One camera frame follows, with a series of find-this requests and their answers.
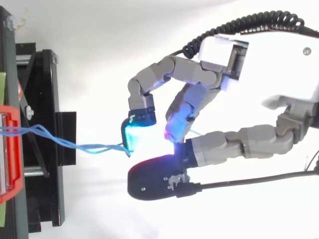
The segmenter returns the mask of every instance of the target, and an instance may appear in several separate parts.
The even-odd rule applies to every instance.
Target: black metal frame
[[[17,54],[21,53],[22,45],[16,45]],[[59,112],[55,53],[51,50],[23,52],[31,58],[28,65],[17,67],[24,88],[20,101],[22,125],[40,124],[52,135],[75,142],[76,113]],[[27,106],[35,112],[31,120],[25,116]],[[29,232],[40,232],[40,222],[52,221],[54,227],[60,226],[65,220],[62,166],[75,164],[75,149],[31,133],[23,136],[22,141],[25,167],[40,165],[44,174],[25,179]]]
[[[51,50],[35,51],[34,43],[17,44],[14,32],[3,24],[10,14],[0,6],[0,72],[6,73],[5,104],[20,108],[21,125],[41,124],[52,135],[76,141],[76,112],[59,112],[57,71]],[[28,65],[16,64],[17,55],[31,55]],[[19,100],[18,80],[24,94]],[[26,106],[35,114],[25,115]],[[43,176],[26,177],[25,187],[6,203],[1,239],[27,239],[40,232],[40,222],[62,225],[64,215],[62,166],[75,165],[75,149],[28,133],[22,136],[24,166],[40,166]]]

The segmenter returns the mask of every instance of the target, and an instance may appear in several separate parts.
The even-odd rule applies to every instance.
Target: black connector
[[[200,183],[178,183],[177,186],[174,187],[174,191],[176,193],[176,197],[187,197],[191,195],[195,195],[202,191]]]
[[[156,124],[155,107],[148,107],[145,109],[131,110],[129,118],[132,117],[132,125],[134,126],[151,126]]]

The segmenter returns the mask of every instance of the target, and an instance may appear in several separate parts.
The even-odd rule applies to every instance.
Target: metal rod
[[[43,172],[40,166],[32,166],[24,168],[25,177],[43,176]]]
[[[17,55],[16,56],[16,64],[18,66],[25,66],[29,64],[31,55]]]

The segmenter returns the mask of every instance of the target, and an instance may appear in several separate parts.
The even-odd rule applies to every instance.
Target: screw
[[[311,54],[311,49],[309,47],[306,47],[304,50],[303,50],[303,53],[305,56],[309,56]]]
[[[5,19],[4,25],[7,29],[9,29],[10,31],[14,31],[16,30],[16,21],[15,18],[13,16],[7,16],[7,18]]]
[[[25,107],[25,116],[28,120],[32,119],[32,116],[34,115],[34,111],[31,109],[30,106]]]
[[[59,64],[59,56],[58,55],[56,55],[56,54],[54,54],[53,56],[52,56],[52,61],[53,61],[53,63],[56,65],[56,64]]]

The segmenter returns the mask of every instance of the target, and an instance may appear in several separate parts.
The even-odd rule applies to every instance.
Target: black cable
[[[247,184],[255,184],[255,183],[266,183],[266,182],[282,180],[287,178],[313,176],[313,175],[317,175],[317,173],[314,171],[285,173],[285,174],[279,174],[279,175],[263,177],[263,178],[252,178],[252,179],[244,179],[244,180],[236,180],[236,181],[202,184],[201,188],[210,189],[210,188],[221,188],[221,187],[239,186],[239,185],[247,185]]]
[[[310,160],[310,162],[309,162],[307,168],[305,169],[305,171],[308,171],[310,165],[312,164],[313,160],[315,159],[315,157],[316,157],[318,154],[319,154],[319,150],[317,151],[317,153],[314,154],[313,158]]]
[[[202,41],[216,34],[256,33],[270,30],[289,31],[307,36],[319,37],[319,33],[304,26],[305,21],[288,11],[260,12],[232,20],[217,28],[213,28],[193,39],[182,49],[184,56],[193,58],[200,49]]]
[[[176,52],[170,54],[170,56],[177,56],[177,55],[179,55],[181,53],[183,53],[183,50],[176,51]]]

